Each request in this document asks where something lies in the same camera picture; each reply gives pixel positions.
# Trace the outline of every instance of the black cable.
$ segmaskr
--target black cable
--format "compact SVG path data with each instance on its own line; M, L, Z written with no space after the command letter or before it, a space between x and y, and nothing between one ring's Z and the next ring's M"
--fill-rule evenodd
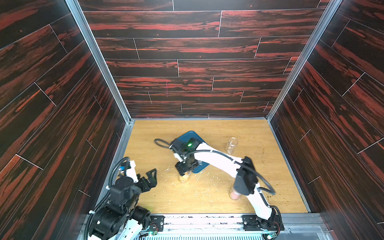
M190 153L186 154L185 157L188 157L189 155L192 155L192 154L195 154L195 153L198 153L198 152L213 152L213 153L222 155L222 156L228 158L229 160L233 161L233 158L231 158L230 156L226 155L226 154L223 153L223 152L215 151L215 150L197 150L197 151L190 152ZM264 178L260 173L256 172L253 168L251 168L251 167L249 167L249 166L247 166L247 165L245 165L245 164L243 164L243 163L239 163L239 162L237 162L237 161L234 161L234 163L236 163L236 164L238 164L238 165L244 167L245 169L251 171L251 172L252 172L253 174L255 174L257 177L259 177L260 180L263 181L263 182L265 183L265 185L267 185L267 187L269 188L269 189L266 189L266 188L264 188L264 187L259 187L258 189L263 190L263 191L265 191L265 192L267 192L267 193L270 193L270 194L272 194L272 195L275 195L275 194L276 194L276 192L275 192L275 190L273 189L273 187L271 186L271 184L270 184L267 180L265 180L265 178Z
M169 145L169 147L166 147L166 146L164 146L164 145L158 144L157 141L161 141L161 142L163 142L163 143L166 143L166 144ZM190 155L192 155L192 154L195 154L195 153L198 153L198 152L213 152L213 153L219 154L219 155L224 156L224 157L228 158L229 160L233 161L233 158L231 158L230 156L226 155L226 154L223 153L223 152L215 151L215 150L197 150L197 151L190 152L190 153L186 154L185 156L182 156L181 154L179 154L179 152L177 151L176 148L174 148L173 146L171 146L171 145L170 145L169 143L167 143L166 141L164 141L164 140L162 140L162 139L160 139L160 138L156 138L156 139L154 140L154 142L155 142L157 145L159 145L160 147L171 148L172 150L174 150L178 155L180 155L180 156L183 157L184 159L187 158L188 156L190 156ZM272 194L272 195L275 195L275 194L276 194L276 192L275 192L275 190L273 189L273 187L270 185L270 183L269 183L267 180L265 180L265 178L264 178L261 174L259 174L259 173L256 172L254 169L252 169L251 167L249 167L249 166L247 166L247 165L245 165L245 164L239 163L239 162L237 162L237 161L235 161L234 163L236 163L236 164L238 164L238 165L240 165L240 166L246 168L247 170L251 171L251 172L252 172L253 174L255 174L257 177L259 177L260 180L261 180L262 182L264 182L265 185L267 185L267 187L269 188L269 189L266 189L266 188L264 188L264 187L259 187L259 188L258 188L259 190L265 191L265 192L270 193L270 194Z
M281 224L283 223L283 220L282 220L282 218L281 218L281 213L280 213L280 211L279 211L279 208L276 207L276 206L272 206L272 205L270 205L270 207L273 208L273 209L276 209L276 210L277 210L277 213L278 213L278 215L279 215L279 226L281 226Z
M112 174L109 176L109 180L108 180L109 187L113 185L113 179L116 171L120 168L120 165L125 161L129 161L129 157L124 157L118 163L116 163L115 168L112 171ZM110 195L110 192L108 190L107 194L105 194L105 196L101 199L101 201L96 205L94 212L97 212L100 209L100 207L109 200L109 195ZM88 217L87 223L85 225L85 231L83 236L84 240L88 239L89 226L91 224L92 218L93 218L93 214L90 214Z
M161 144L157 143L157 141L162 142L162 143L165 143L165 144L167 144L168 146L161 145ZM167 143L165 140L160 139L160 138L156 138L155 140L153 140L153 142L154 142L156 145L158 145L158 146L160 146L160 147L163 147L163 148L169 148L169 147L170 147L170 143Z
M252 172L253 174L255 174L258 178L260 178L260 180L263 181L263 183L265 183L265 185L269 188L269 189L266 189L266 188L264 188L264 187L259 187L258 189L263 190L263 191L265 191L265 192L267 192L267 193L270 193L270 194L272 194L272 195L275 195L275 194L276 194L275 190L274 190L273 187L270 185L270 183L269 183L267 180L265 180L265 178L264 178L260 173L256 172L253 168L251 168L251 167L249 167L249 166L247 166L247 165L245 165L245 164L239 163L239 162L237 162L237 161L235 161L235 163L238 164L238 165L240 165L240 166L242 166L242 167L244 167L245 169L251 171L251 172Z
M198 153L198 152L213 152L213 153L217 153L217 154L219 154L221 156L224 156L224 157L228 158L229 160L233 161L233 158L231 158L227 154L225 154L223 152L220 152L220 151L215 151L215 150L196 150L194 152L190 152L190 153L186 154L185 157L188 157L189 155L192 155L192 154L195 154L195 153Z

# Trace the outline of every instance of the side wall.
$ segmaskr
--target side wall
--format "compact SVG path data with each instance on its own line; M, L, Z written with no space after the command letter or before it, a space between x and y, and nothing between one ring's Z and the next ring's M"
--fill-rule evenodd
M79 3L133 118L222 118L267 115L328 1Z
M338 239L384 239L384 6L344 0L271 123Z
M73 239L125 122L64 0L0 3L0 239Z

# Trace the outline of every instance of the enclosure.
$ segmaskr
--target enclosure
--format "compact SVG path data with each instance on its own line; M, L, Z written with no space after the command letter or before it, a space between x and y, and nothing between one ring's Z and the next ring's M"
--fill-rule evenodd
M265 238L230 174L178 180L153 141L188 131L221 152L238 139L276 190L277 239L384 239L382 1L0 6L0 239L83 239L123 157L157 171L138 205L162 227L140 238Z

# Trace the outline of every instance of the metal grille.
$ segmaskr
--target metal grille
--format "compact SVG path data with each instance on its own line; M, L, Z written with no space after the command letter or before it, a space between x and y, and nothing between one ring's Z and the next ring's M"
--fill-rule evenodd
M142 240L263 240L259 233L236 233L236 234L159 234L156 236L143 237Z

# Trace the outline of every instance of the back wall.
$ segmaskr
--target back wall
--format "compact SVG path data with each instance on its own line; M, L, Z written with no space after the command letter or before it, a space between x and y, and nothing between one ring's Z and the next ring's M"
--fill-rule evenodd
M265 117L326 0L79 0L133 118Z

